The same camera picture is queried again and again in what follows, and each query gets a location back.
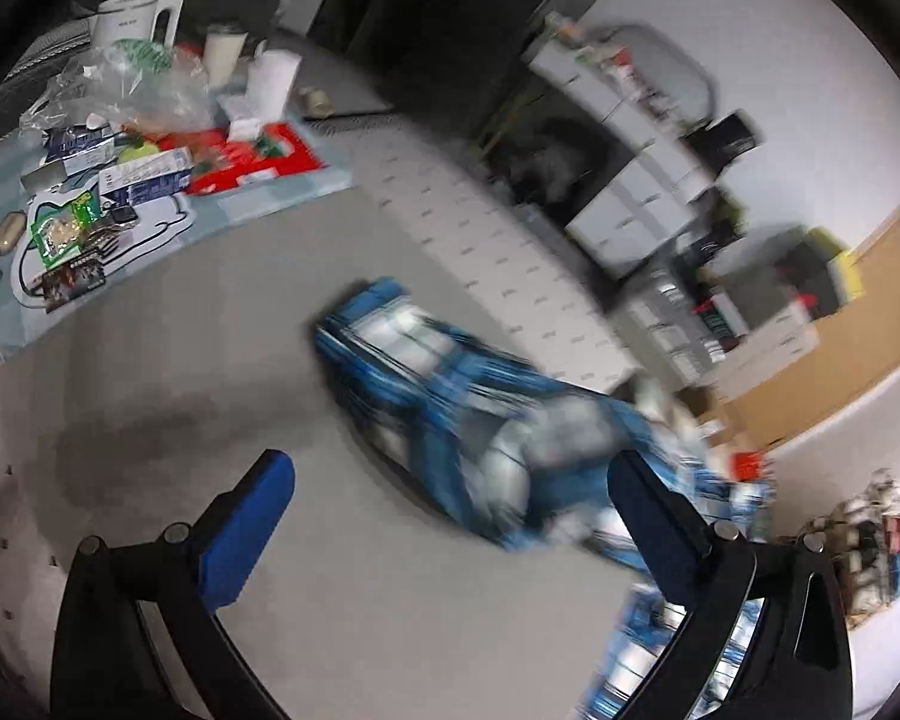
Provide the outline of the blue white plaid shirt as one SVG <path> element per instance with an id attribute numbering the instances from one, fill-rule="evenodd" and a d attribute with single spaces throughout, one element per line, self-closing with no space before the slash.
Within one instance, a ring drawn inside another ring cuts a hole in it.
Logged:
<path id="1" fill-rule="evenodd" d="M 582 717 L 616 717 L 685 617 L 611 504 L 617 452 L 637 452 L 709 522 L 766 538 L 770 484 L 712 470 L 696 419 L 648 377 L 613 397 L 546 376 L 432 316 L 391 278 L 318 317 L 313 341 L 357 433 L 463 530 L 509 551 L 573 544 L 637 572 Z"/>

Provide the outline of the shoe rack with shoes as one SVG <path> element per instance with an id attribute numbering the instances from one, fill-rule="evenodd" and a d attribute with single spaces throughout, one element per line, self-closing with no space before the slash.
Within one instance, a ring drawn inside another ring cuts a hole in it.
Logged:
<path id="1" fill-rule="evenodd" d="M 831 559 L 850 629 L 900 599 L 900 479 L 888 468 L 829 514 L 808 520 L 798 536 Z"/>

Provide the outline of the red plastic bag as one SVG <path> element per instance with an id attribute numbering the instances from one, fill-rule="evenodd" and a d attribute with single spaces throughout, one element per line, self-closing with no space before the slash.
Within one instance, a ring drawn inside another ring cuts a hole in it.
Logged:
<path id="1" fill-rule="evenodd" d="M 730 470 L 738 483 L 759 483 L 772 478 L 772 463 L 761 450 L 735 450 L 730 455 Z"/>

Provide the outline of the wooden door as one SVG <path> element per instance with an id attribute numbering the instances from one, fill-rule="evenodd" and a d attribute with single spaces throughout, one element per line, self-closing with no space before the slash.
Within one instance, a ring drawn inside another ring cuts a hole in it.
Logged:
<path id="1" fill-rule="evenodd" d="M 900 207 L 857 265 L 865 294 L 816 323 L 818 346 L 728 405 L 761 449 L 818 426 L 900 366 Z"/>

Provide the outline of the black red shoe box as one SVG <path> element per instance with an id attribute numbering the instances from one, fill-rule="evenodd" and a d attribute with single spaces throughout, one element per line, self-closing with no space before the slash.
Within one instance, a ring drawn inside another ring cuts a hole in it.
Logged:
<path id="1" fill-rule="evenodd" d="M 720 343 L 738 343 L 749 333 L 749 325 L 723 289 L 712 291 L 708 298 L 699 302 L 694 307 L 694 314 Z"/>

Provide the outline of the silver aluminium suitcase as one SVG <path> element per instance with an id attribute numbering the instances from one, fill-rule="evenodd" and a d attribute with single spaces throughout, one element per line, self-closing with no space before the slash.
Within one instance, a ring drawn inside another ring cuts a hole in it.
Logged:
<path id="1" fill-rule="evenodd" d="M 725 351 L 664 266 L 649 266 L 622 288 L 608 316 L 629 353 L 670 392 L 701 385 Z"/>

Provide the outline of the stacked shoe boxes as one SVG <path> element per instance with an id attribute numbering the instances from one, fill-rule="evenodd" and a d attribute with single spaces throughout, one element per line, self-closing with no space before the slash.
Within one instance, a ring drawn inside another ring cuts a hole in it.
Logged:
<path id="1" fill-rule="evenodd" d="M 794 227 L 782 234 L 772 263 L 812 322 L 835 316 L 865 294 L 854 252 L 825 227 Z"/>

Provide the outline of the patterned floor rug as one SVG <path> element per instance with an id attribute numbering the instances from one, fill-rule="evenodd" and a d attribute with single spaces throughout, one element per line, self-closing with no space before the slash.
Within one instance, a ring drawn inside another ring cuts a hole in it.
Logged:
<path id="1" fill-rule="evenodd" d="M 609 392 L 637 371 L 582 284 L 489 188 L 396 115 L 318 127 L 354 181 L 549 376 Z"/>

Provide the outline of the light blue cartoon mat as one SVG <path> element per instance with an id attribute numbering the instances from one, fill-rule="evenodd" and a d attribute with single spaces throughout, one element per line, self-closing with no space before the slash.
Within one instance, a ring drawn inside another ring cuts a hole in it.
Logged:
<path id="1" fill-rule="evenodd" d="M 258 218 L 281 213 L 294 206 L 320 200 L 352 185 L 351 166 L 346 156 L 302 122 L 292 119 L 290 128 L 301 138 L 322 165 L 315 171 L 295 176 L 272 177 L 269 181 L 253 181 L 227 192 L 204 197 L 177 193 L 152 200 L 137 209 L 136 226 L 119 236 L 115 249 L 100 261 L 105 284 L 115 286 L 155 262 L 185 249 L 201 239 L 214 236 L 231 227 L 242 226 Z M 94 177 L 87 177 L 74 190 L 43 192 L 29 197 L 20 176 L 43 160 L 45 149 L 34 140 L 11 133 L 0 149 L 0 224 L 9 213 L 20 211 L 33 223 L 58 206 L 77 199 L 94 187 Z M 37 246 L 29 231 L 7 254 L 0 254 L 0 356 L 9 359 L 25 346 L 43 337 L 50 328 L 74 314 L 79 307 L 98 298 L 102 291 L 94 289 L 59 309 L 45 309 L 45 301 L 35 293 L 35 286 L 45 271 Z"/>

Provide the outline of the white drawer desk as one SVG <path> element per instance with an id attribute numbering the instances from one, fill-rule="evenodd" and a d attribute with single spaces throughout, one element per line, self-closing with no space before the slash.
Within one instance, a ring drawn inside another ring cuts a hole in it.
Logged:
<path id="1" fill-rule="evenodd" d="M 566 224 L 572 241 L 611 275 L 624 277 L 688 231 L 701 213 L 697 200 L 713 179 L 585 50 L 546 39 L 526 52 L 525 62 L 624 146 L 626 161 Z"/>

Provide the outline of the red packet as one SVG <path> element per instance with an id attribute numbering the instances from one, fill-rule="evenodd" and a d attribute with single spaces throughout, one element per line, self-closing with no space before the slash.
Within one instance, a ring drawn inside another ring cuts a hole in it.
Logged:
<path id="1" fill-rule="evenodd" d="M 222 128 L 171 133 L 157 142 L 162 151 L 185 148 L 190 153 L 190 195 L 227 192 L 245 184 L 299 176 L 326 166 L 289 124 L 266 124 L 251 142 L 229 140 Z"/>

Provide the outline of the black bag under desk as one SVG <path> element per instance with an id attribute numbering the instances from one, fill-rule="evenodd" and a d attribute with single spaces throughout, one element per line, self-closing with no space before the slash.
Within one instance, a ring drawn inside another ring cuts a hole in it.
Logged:
<path id="1" fill-rule="evenodd" d="M 530 133 L 502 138 L 489 167 L 510 202 L 536 206 L 566 227 L 630 160 L 631 149 L 606 128 L 551 117 Z"/>

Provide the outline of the clear plastic bag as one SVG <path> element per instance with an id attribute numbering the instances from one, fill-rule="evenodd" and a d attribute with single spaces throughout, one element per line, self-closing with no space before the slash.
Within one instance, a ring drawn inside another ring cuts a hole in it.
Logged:
<path id="1" fill-rule="evenodd" d="M 144 135 L 208 130 L 215 99 L 189 50 L 142 39 L 94 47 L 64 66 L 19 117 L 20 130 L 103 121 Z"/>

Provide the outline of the grey round mirror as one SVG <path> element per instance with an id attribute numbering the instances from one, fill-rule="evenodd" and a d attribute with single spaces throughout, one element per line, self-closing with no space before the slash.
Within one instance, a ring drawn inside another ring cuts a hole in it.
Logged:
<path id="1" fill-rule="evenodd" d="M 628 49 L 645 98 L 685 133 L 708 127 L 717 117 L 717 82 L 703 65 L 662 31 L 644 23 L 599 26 L 592 36 L 600 43 Z"/>

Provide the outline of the white electric kettle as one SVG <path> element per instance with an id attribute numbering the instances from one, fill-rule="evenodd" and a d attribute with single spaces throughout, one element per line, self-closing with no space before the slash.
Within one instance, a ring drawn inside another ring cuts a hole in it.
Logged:
<path id="1" fill-rule="evenodd" d="M 119 39 L 152 41 L 160 15 L 167 15 L 162 43 L 175 44 L 185 0 L 103 0 L 91 16 L 91 46 L 103 49 Z"/>

